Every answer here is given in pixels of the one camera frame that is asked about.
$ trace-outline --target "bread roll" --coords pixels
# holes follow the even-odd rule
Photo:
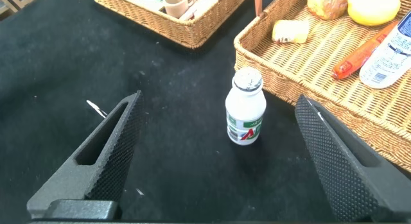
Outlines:
[[[307,0],[308,10],[315,16],[324,19],[340,17],[348,7],[348,0]]]

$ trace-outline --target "bottle label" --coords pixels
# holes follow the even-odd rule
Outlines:
[[[263,116],[253,121],[240,121],[233,118],[227,111],[227,125],[229,127],[229,135],[237,141],[245,141],[254,139],[258,136],[261,129]]]
[[[398,30],[403,35],[411,37],[411,11],[399,22]]]
[[[408,31],[406,31],[405,25],[403,24],[403,31],[405,31],[406,35],[397,28],[392,30],[388,37],[389,42],[384,46],[380,46],[379,57],[375,59],[370,69],[364,72],[362,75],[363,79],[379,85],[387,78],[397,74],[409,62],[411,38],[407,36]],[[408,24],[407,27],[411,31],[411,24]]]

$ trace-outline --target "white plastic bottle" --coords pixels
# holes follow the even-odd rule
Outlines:
[[[251,144],[258,138],[267,105],[262,88],[261,73],[252,67],[240,69],[232,79],[225,108],[227,133],[236,144]]]
[[[383,89],[394,84],[411,68],[411,12],[374,51],[360,71],[365,85]]]

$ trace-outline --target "bottle cap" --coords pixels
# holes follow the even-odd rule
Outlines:
[[[239,90],[252,92],[261,86],[263,77],[257,69],[244,67],[236,72],[233,81]]]

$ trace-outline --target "basket rim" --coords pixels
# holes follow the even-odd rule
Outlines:
[[[272,1],[263,11],[267,14],[267,16],[269,16],[270,12],[271,12],[271,8],[277,6],[277,2],[279,0],[274,0]],[[251,29],[255,28],[259,23],[261,23],[264,19],[267,18],[267,16],[265,16],[264,18],[260,18],[260,17],[256,17],[254,18],[234,39],[234,48],[236,49],[236,51],[238,53],[240,53],[241,55],[243,55],[244,57],[258,63],[259,65],[262,65],[263,67],[266,67],[270,70],[272,70],[274,73],[284,76],[286,78],[288,78],[289,80],[292,80],[298,84],[301,84],[303,87],[307,88],[308,90],[314,92],[315,94],[318,94],[319,96],[322,96],[324,99],[327,99],[329,101],[332,101],[334,105],[336,106],[341,106],[345,109],[347,109],[351,115],[355,116],[361,116],[363,118],[365,118],[366,120],[372,122],[374,125],[376,126],[380,126],[383,129],[388,130],[389,132],[391,132],[393,135],[397,135],[400,136],[402,138],[404,138],[405,140],[407,140],[408,142],[411,142],[411,132],[408,132],[407,130],[404,130],[403,128],[400,128],[396,125],[393,125],[392,123],[390,123],[389,121],[386,121],[384,119],[381,118],[377,118],[373,115],[370,115],[369,113],[367,113],[366,111],[361,110],[360,108],[358,108],[356,105],[352,105],[350,104],[350,102],[348,101],[342,101],[341,99],[336,98],[335,96],[332,96],[328,93],[326,93],[323,90],[319,90],[316,89],[314,87],[314,85],[311,85],[310,82],[304,82],[301,80],[298,80],[294,77],[294,75],[286,72],[283,70],[282,67],[275,65],[273,63],[268,62],[267,60],[264,60],[263,58],[261,58],[260,56],[255,55],[254,53],[252,53],[251,51],[246,50],[242,44],[241,44],[241,40],[244,38],[244,36],[246,36],[247,34],[249,34],[251,32]]]

